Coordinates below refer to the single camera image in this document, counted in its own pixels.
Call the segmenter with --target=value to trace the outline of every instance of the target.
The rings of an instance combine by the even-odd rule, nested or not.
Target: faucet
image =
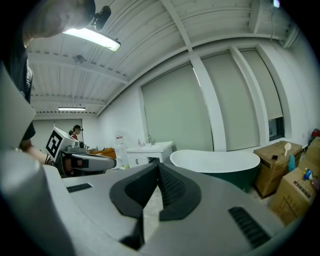
[[[149,143],[151,144],[151,146],[153,146],[155,144],[155,140],[152,140],[151,135],[148,135],[148,137],[146,137],[147,140],[149,140]]]

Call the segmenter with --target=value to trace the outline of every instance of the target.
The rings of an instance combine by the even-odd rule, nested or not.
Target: hand
[[[82,166],[82,159],[78,159],[77,161],[78,166]],[[71,158],[65,158],[63,160],[63,169],[66,173],[70,173],[72,171],[72,166],[71,166]]]

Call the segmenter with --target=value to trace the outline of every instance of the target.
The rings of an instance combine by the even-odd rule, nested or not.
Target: floor
[[[248,192],[253,198],[259,201],[263,205],[269,205],[274,195],[271,195],[265,199],[260,199],[257,191],[254,188]],[[159,187],[157,186],[152,194],[149,202],[143,209],[143,229],[144,239],[148,241],[152,236],[153,232],[159,226],[159,212],[163,210],[162,196]]]

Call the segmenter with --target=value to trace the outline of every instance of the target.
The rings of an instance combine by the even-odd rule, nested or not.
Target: cardboard box
[[[288,142],[282,140],[253,151],[261,160],[260,171],[254,185],[262,198],[276,191],[282,177],[288,173],[290,154],[294,155],[296,166],[299,164],[302,146],[291,143],[291,150],[285,156],[286,143]],[[272,160],[274,155],[277,156],[277,160]]]
[[[270,209],[285,225],[305,215],[317,195],[311,181],[303,179],[305,168],[320,177],[320,154],[317,152],[320,152],[320,138],[312,142],[299,166],[282,178],[271,201]]]

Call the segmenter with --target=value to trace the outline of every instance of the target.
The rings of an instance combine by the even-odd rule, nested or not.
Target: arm
[[[35,148],[30,139],[23,140],[21,142],[21,149],[23,152],[26,152],[32,155],[35,159],[37,159],[41,164],[46,163],[47,154],[41,152],[39,149]]]

